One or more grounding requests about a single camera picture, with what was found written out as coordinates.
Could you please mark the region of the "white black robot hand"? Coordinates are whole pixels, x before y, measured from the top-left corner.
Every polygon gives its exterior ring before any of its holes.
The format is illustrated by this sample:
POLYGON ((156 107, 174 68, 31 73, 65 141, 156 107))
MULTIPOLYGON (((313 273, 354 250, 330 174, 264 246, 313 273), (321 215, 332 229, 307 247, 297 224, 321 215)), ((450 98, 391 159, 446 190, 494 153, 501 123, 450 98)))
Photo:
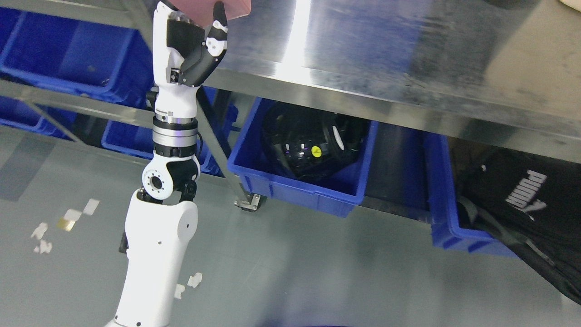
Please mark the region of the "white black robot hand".
POLYGON ((196 94, 226 55, 228 22, 224 4, 214 6, 208 32, 172 5, 158 2, 153 15, 153 76, 156 124, 192 124, 196 94))

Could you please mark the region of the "white robot forearm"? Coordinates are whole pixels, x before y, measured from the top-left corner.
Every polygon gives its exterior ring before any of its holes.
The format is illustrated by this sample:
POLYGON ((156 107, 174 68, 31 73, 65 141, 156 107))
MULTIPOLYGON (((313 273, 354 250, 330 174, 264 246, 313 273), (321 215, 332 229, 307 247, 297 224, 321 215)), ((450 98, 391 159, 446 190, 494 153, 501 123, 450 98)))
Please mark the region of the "white robot forearm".
POLYGON ((153 118, 152 160, 131 195, 124 240, 128 269, 108 327, 168 327, 187 245, 197 231, 197 120, 153 118))

